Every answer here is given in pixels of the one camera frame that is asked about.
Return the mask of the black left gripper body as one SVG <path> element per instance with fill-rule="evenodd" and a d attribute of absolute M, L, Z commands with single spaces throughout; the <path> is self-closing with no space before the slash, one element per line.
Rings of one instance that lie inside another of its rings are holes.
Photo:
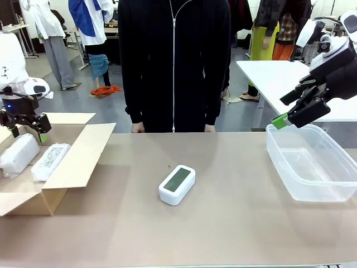
<path fill-rule="evenodd" d="M 37 94 L 27 96 L 0 94 L 8 117 L 15 120 L 16 124 L 27 125 L 26 116 L 36 114 L 38 108 Z"/>

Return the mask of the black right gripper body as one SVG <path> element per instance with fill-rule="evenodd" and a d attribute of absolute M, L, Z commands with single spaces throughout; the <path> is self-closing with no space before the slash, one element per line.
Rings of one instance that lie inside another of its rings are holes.
<path fill-rule="evenodd" d="M 317 55 L 311 61 L 310 74 L 326 85 L 326 100 L 350 99 L 357 95 L 357 52 L 352 44 L 345 44 L 328 57 Z"/>

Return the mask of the bubble-wrapped clock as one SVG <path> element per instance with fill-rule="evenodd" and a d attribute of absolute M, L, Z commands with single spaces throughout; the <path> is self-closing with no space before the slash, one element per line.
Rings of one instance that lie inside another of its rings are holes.
<path fill-rule="evenodd" d="M 55 143 L 51 145 L 31 168 L 33 181 L 36 183 L 47 182 L 70 147 L 68 143 Z"/>
<path fill-rule="evenodd" d="M 0 169 L 6 178 L 20 175 L 40 152 L 40 147 L 30 133 L 18 136 L 14 143 L 0 155 Z"/>

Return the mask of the white unwrapped digital clock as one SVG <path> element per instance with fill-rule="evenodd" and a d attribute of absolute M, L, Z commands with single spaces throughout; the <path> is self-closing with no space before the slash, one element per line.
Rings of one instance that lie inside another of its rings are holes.
<path fill-rule="evenodd" d="M 185 165 L 177 165 L 158 186 L 159 198 L 171 206 L 178 205 L 195 184 L 196 171 Z"/>

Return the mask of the white background table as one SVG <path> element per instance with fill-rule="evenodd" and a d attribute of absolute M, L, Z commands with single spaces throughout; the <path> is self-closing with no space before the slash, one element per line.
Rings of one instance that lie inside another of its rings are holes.
<path fill-rule="evenodd" d="M 265 102 L 277 114 L 289 111 L 293 105 L 285 106 L 280 98 L 309 74 L 309 67 L 299 61 L 237 61 L 236 64 L 260 93 L 254 127 L 260 126 Z M 331 112 L 317 122 L 357 122 L 357 96 L 348 100 L 333 99 L 327 105 Z"/>

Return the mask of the person in orange trousers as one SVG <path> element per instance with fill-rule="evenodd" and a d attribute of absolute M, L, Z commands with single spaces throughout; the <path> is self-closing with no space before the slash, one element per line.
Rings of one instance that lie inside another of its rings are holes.
<path fill-rule="evenodd" d="M 295 48 L 297 24 L 290 13 L 281 18 L 280 31 L 276 37 L 272 60 L 289 60 Z"/>

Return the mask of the clear plastic container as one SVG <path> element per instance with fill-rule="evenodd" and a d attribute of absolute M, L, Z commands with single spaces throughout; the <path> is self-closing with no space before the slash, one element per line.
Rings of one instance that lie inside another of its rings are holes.
<path fill-rule="evenodd" d="M 294 200 L 345 202 L 357 192 L 357 162 L 318 126 L 269 124 L 266 148 Z"/>

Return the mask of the open cardboard box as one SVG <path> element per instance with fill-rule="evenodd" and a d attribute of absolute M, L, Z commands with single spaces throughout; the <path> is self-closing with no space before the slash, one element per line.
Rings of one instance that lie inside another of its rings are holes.
<path fill-rule="evenodd" d="M 68 189 L 87 186 L 115 127 L 115 123 L 90 124 L 94 115 L 47 113 L 52 129 L 30 164 L 54 143 L 68 143 L 69 152 L 45 183 L 33 181 L 31 166 L 15 178 L 5 178 L 0 170 L 0 217 L 52 216 Z"/>

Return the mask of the person with yellow apron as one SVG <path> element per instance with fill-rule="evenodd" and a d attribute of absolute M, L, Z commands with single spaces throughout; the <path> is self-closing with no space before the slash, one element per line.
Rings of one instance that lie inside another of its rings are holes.
<path fill-rule="evenodd" d="M 272 60 L 279 18 L 285 4 L 286 0 L 260 0 L 252 28 L 250 61 Z"/>

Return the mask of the orange cloth on floor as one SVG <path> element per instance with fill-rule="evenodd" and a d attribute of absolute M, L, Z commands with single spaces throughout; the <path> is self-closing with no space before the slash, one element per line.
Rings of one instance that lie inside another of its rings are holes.
<path fill-rule="evenodd" d="M 105 96 L 105 95 L 111 95 L 116 92 L 121 92 L 122 88 L 116 86 L 116 85 L 111 85 L 109 87 L 107 86 L 102 86 L 99 87 L 98 89 L 91 90 L 91 95 L 93 96 Z"/>

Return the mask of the person in white coat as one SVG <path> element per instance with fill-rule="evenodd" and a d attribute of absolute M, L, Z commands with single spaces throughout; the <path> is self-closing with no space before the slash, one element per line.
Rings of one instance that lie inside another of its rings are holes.
<path fill-rule="evenodd" d="M 51 70 L 62 90 L 76 87 L 64 44 L 65 33 L 60 21 L 51 12 L 47 0 L 20 0 L 32 16 L 38 37 L 42 40 Z"/>

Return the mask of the light wood background desk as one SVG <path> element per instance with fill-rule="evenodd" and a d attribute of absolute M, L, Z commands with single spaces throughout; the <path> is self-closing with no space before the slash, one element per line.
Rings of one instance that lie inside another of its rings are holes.
<path fill-rule="evenodd" d="M 3 26 L 3 31 L 13 32 L 13 33 L 17 34 L 19 37 L 20 45 L 21 45 L 21 48 L 22 48 L 25 58 L 30 58 L 30 55 L 27 52 L 27 49 L 25 48 L 24 39 L 22 38 L 22 30 L 27 27 L 28 27 L 28 24 L 7 25 L 7 26 Z"/>

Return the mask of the person in blue-white garment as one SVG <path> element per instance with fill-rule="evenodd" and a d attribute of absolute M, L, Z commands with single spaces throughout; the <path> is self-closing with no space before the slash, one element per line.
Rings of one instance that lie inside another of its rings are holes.
<path fill-rule="evenodd" d="M 111 86 L 104 25 L 113 18 L 112 0 L 68 0 L 69 12 L 88 54 L 95 89 Z"/>

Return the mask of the person in black hoodie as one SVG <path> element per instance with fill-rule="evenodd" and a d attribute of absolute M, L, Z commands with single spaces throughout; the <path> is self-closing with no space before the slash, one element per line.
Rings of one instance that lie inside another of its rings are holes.
<path fill-rule="evenodd" d="M 227 0 L 119 0 L 126 112 L 146 133 L 204 132 L 220 113 Z"/>

